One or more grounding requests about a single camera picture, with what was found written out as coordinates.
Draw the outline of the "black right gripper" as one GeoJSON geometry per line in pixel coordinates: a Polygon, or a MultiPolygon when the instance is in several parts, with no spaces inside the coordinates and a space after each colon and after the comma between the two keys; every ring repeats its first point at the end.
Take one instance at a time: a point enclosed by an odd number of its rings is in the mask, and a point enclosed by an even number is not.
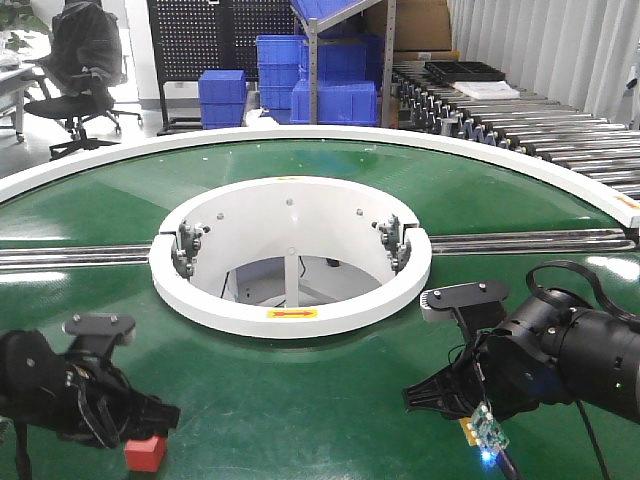
{"type": "Polygon", "coordinates": [[[537,409],[535,400],[512,384],[489,352],[489,334],[481,334],[456,361],[436,374],[402,390],[405,406],[432,410],[447,420],[470,416],[481,401],[491,406],[498,421],[537,409]]]}

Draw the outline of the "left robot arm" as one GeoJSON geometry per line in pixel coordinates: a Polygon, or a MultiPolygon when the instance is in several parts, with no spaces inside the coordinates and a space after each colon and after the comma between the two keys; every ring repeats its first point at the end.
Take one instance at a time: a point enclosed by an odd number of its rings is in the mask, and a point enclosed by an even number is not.
{"type": "Polygon", "coordinates": [[[55,432],[67,441],[115,448],[128,440],[166,437],[180,409],[134,389],[107,352],[76,339],[55,353],[38,330],[1,337],[1,415],[55,432]]]}

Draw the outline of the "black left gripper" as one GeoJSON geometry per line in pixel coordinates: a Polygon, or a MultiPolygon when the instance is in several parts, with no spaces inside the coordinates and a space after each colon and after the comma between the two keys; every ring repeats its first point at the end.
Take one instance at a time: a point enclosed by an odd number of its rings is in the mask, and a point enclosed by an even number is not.
{"type": "Polygon", "coordinates": [[[87,350],[65,354],[64,441],[113,449],[129,440],[167,438],[175,430],[181,409],[154,395],[135,394],[109,356],[87,350]]]}

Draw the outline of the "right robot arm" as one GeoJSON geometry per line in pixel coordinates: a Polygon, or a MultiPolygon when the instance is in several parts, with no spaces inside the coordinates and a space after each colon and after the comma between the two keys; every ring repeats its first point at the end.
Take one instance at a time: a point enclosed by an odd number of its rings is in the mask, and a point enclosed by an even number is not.
{"type": "Polygon", "coordinates": [[[461,419],[486,404],[502,421],[541,404],[583,401],[637,422],[638,333],[575,294],[549,293],[551,302],[531,296],[508,313],[500,281],[424,291],[424,318],[454,319],[465,345],[449,365],[404,389],[407,409],[461,419]]]}

